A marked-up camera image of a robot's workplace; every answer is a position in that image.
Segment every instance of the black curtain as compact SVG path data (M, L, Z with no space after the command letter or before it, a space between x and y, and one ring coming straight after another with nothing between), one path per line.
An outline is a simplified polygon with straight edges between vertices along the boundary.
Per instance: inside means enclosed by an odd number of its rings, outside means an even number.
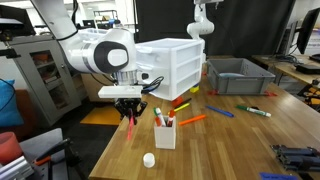
M207 4L207 17L215 31L202 36L207 55L273 54L287 26L295 0L225 0L218 9ZM191 38L193 0L137 0L139 41Z
M138 41L190 38L187 26L194 22L193 0L136 0Z

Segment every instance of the wooden table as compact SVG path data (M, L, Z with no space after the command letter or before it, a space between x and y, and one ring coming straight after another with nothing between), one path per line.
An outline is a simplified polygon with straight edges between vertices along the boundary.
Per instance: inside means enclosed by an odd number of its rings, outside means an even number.
M301 72L296 71L296 68L287 62L279 62L275 58L270 56L252 56L256 61L265 64L269 67L275 68L275 70L283 73L284 75L290 76L298 81L311 84L312 80L316 78L320 78L320 74L303 74ZM304 64L310 64L315 66L320 66L320 63L309 60L309 57L306 55L297 55L297 59L302 60Z
M153 107L171 109L169 101L151 95L149 103L127 140L128 120L123 120L104 150L89 178L101 179L260 179L259 172L294 174L285 171L270 145L320 148L320 114L292 95L270 84L268 90L278 96L208 95L212 88L202 77L200 91L186 92L191 106L177 112L177 122L199 114L203 120L177 126L176 149L155 148ZM235 115L229 118L205 108L211 105ZM270 112L270 118L235 108L257 106ZM148 169L142 157L151 152L156 164ZM320 174L310 173L314 179Z

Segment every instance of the monitor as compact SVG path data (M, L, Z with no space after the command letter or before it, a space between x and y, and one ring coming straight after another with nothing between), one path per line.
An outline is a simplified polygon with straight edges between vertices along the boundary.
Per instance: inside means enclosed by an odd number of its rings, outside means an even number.
M31 24L27 10L10 6L0 5L0 18L15 19L24 24L22 29L10 30L12 36L30 36L36 32Z
M297 47L301 54L305 53L309 38L317 21L319 12L320 8L310 10L302 22L301 28L299 29L299 36L297 40Z
M85 27L91 27L96 28L96 24L94 23L94 20L83 20L83 26Z
M288 56L290 54L290 48L293 46L292 42L294 40L297 25L298 21L295 21L285 30L277 48L277 56Z

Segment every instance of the cabinet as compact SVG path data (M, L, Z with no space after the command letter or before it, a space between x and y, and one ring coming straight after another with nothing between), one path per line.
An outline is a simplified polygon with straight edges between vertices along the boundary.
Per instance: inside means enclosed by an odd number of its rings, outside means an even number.
M39 112L40 126L53 125L81 104L81 76L71 76L57 41L34 36L17 38L10 45L21 56L14 60Z

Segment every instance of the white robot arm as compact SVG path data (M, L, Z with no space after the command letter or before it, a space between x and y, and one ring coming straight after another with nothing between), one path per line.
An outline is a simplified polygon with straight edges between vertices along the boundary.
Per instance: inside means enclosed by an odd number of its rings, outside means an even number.
M205 42L200 38L200 35L210 34L214 30L214 24L207 19L206 5L207 3L216 3L216 7L219 2L224 0L194 0L194 20L195 22L190 23L187 27L187 32L192 39L202 41L202 49L204 51ZM206 59L206 55L203 53L202 62Z
M137 83L132 33L125 29L80 32L67 14L63 0L31 2L61 45L70 66L84 73L117 73L120 85Z
M202 40L199 35L213 32L214 25L206 18L204 4L221 1L223 0L194 1L196 22L188 26L188 33L192 38ZM116 108L122 117L131 119L133 116L136 124L136 117L141 115L147 103L140 99L142 86L136 86L138 79L142 77L137 72L133 34L125 29L91 29L92 32L77 30L67 14L63 0L31 2L59 42L70 66L84 73L112 73L115 76L119 86L103 87L107 93L99 96L119 98L116 100Z

